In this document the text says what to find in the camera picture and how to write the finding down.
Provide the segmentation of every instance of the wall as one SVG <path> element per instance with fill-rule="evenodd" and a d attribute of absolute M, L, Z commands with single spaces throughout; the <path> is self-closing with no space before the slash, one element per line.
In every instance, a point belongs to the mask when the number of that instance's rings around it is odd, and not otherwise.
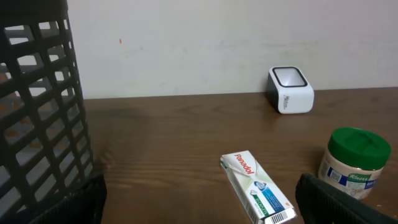
<path fill-rule="evenodd" d="M 68 0 L 85 98 L 398 86 L 396 0 Z"/>

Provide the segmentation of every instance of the white device with dark top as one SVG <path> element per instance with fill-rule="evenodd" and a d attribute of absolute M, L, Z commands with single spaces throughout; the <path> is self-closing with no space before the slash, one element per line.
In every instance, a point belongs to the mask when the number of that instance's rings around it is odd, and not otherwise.
<path fill-rule="evenodd" d="M 313 89 L 297 67 L 272 67 L 268 73 L 266 96 L 282 114 L 309 112 L 314 101 Z"/>

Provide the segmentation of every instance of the wooden table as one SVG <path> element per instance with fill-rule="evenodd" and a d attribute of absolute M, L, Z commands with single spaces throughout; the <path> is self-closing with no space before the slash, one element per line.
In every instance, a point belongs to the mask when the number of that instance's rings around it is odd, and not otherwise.
<path fill-rule="evenodd" d="M 260 93 L 86 100 L 96 171 L 108 187 L 103 224 L 251 223 L 219 165 L 250 150 L 295 204 L 331 132 L 373 131 L 392 154 L 363 202 L 398 215 L 398 88 L 316 91 L 307 114 L 276 113 Z M 303 223 L 297 217 L 291 223 Z"/>

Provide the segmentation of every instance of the plastic jar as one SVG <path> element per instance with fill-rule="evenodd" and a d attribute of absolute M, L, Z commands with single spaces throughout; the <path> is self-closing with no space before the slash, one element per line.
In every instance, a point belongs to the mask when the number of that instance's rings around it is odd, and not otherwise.
<path fill-rule="evenodd" d="M 318 177 L 362 199 L 377 182 L 390 153 L 388 142 L 377 134 L 358 128 L 338 128 L 330 137 Z"/>

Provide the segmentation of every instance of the green lid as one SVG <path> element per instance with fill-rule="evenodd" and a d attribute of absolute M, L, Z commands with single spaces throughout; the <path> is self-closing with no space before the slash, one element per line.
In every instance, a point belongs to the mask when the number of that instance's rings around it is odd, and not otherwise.
<path fill-rule="evenodd" d="M 386 164 L 391 147 L 386 140 L 359 128 L 338 128 L 331 134 L 330 154 L 352 167 L 377 170 Z"/>

